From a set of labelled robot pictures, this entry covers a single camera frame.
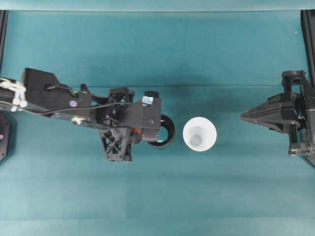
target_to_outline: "white paper cup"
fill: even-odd
[[[206,151],[215,144],[217,130],[208,119],[195,117],[185,124],[183,138],[186,145],[192,150]]]

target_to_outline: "teal table surface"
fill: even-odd
[[[0,9],[37,11],[274,11],[313,9],[313,0],[1,0]]]
[[[177,137],[110,163],[95,130],[6,113],[0,235],[314,235],[315,168],[287,155],[287,135],[240,121],[282,92],[282,71],[307,71],[299,11],[10,12],[1,75],[24,67],[102,95],[159,91]],[[217,128],[209,151],[183,141],[195,116]]]

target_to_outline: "cable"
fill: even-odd
[[[2,104],[6,104],[6,105],[10,105],[10,106],[16,106],[11,102],[5,102],[5,101],[0,101],[0,103]],[[51,113],[57,113],[57,112],[65,112],[65,111],[72,111],[72,110],[90,110],[90,109],[95,109],[95,108],[102,108],[102,107],[110,107],[110,106],[114,106],[114,105],[133,105],[133,104],[141,104],[141,105],[145,105],[145,106],[149,106],[146,103],[142,103],[142,102],[113,102],[113,103],[108,103],[108,104],[101,104],[101,105],[95,105],[95,106],[89,106],[89,107],[69,107],[69,108],[62,108],[62,109],[57,109],[57,110],[50,110],[50,111],[46,111],[46,112],[33,112],[31,110],[19,107],[19,109],[21,109],[22,111],[28,112],[30,114],[33,115],[48,115]]]

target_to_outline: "black frame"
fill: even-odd
[[[6,25],[8,22],[8,14],[9,11],[0,11],[0,72],[2,65],[2,56],[4,50],[4,42],[5,42],[5,33],[6,33]]]
[[[301,24],[309,65],[310,82],[315,88],[315,10],[302,10]]]

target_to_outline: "black cable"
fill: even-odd
[[[2,104],[6,104],[6,105],[10,105],[10,106],[16,106],[11,102],[5,102],[5,101],[0,101],[0,103]],[[95,105],[95,106],[89,106],[89,107],[69,107],[69,108],[62,108],[62,109],[57,109],[57,110],[50,110],[50,111],[46,111],[46,112],[33,112],[31,110],[25,109],[23,107],[19,107],[17,106],[19,109],[21,109],[22,111],[28,112],[30,114],[33,115],[48,115],[51,113],[57,113],[57,112],[65,112],[65,111],[71,111],[71,110],[89,110],[89,109],[95,109],[95,108],[102,108],[102,107],[109,107],[109,106],[114,106],[114,105],[133,105],[133,104],[141,104],[141,105],[145,105],[148,106],[148,104],[146,103],[142,103],[142,102],[113,102],[113,103],[108,103],[108,104],[101,104],[101,105]]]

